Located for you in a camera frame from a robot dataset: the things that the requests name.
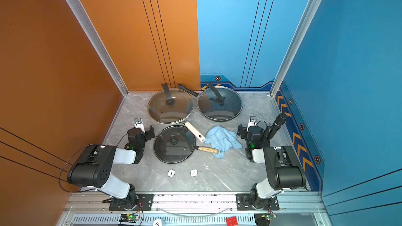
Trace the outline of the light blue microfibre cloth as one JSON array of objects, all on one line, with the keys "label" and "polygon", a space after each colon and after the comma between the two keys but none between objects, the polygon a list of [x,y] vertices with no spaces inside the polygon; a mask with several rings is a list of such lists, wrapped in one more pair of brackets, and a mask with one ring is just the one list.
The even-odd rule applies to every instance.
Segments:
[{"label": "light blue microfibre cloth", "polygon": [[225,152],[231,148],[242,149],[241,143],[237,140],[237,134],[222,126],[211,128],[205,138],[205,144],[210,144],[212,148],[219,150],[219,153],[215,154],[215,158],[218,159],[223,159]]}]

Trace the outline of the large glass pot lid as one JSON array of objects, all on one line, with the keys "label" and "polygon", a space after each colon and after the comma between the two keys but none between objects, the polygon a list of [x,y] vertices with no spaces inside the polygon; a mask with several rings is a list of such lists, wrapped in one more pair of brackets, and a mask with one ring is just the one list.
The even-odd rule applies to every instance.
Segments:
[{"label": "large glass pot lid", "polygon": [[189,117],[194,108],[192,95],[181,89],[169,88],[168,84],[162,84],[162,88],[148,103],[150,117],[162,124],[178,123]]}]

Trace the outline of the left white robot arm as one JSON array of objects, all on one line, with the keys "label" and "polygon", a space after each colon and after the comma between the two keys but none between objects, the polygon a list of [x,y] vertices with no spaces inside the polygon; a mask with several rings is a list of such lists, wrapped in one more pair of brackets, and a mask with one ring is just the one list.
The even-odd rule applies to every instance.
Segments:
[{"label": "left white robot arm", "polygon": [[118,146],[91,144],[86,146],[67,175],[69,184],[94,188],[109,196],[103,203],[110,204],[110,211],[140,210],[140,198],[133,184],[126,183],[112,174],[114,164],[138,164],[146,142],[155,137],[155,130],[134,127],[127,132],[128,143]]}]

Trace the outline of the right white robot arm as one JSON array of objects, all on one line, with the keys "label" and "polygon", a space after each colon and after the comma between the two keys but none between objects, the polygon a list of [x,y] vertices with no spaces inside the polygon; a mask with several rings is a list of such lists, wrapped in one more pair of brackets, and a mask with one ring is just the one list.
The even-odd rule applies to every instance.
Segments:
[{"label": "right white robot arm", "polygon": [[263,163],[267,176],[255,183],[249,194],[237,194],[238,210],[279,210],[277,195],[288,189],[303,188],[307,177],[292,146],[272,146],[271,139],[286,123],[287,115],[280,113],[266,128],[251,116],[248,125],[238,126],[238,135],[246,141],[246,158]]}]

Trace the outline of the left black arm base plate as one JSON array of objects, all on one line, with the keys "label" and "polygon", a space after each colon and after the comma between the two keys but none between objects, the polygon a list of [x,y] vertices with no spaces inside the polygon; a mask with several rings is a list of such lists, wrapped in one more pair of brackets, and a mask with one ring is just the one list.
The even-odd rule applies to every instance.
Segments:
[{"label": "left black arm base plate", "polygon": [[111,198],[109,211],[150,211],[154,194],[136,194],[124,199]]}]

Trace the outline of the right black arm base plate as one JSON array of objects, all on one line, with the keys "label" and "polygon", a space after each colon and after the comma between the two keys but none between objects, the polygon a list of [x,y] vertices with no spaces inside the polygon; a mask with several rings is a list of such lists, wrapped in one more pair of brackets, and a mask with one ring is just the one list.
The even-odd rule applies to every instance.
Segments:
[{"label": "right black arm base plate", "polygon": [[258,196],[251,196],[250,193],[236,194],[237,210],[280,210],[277,197],[261,199]]}]

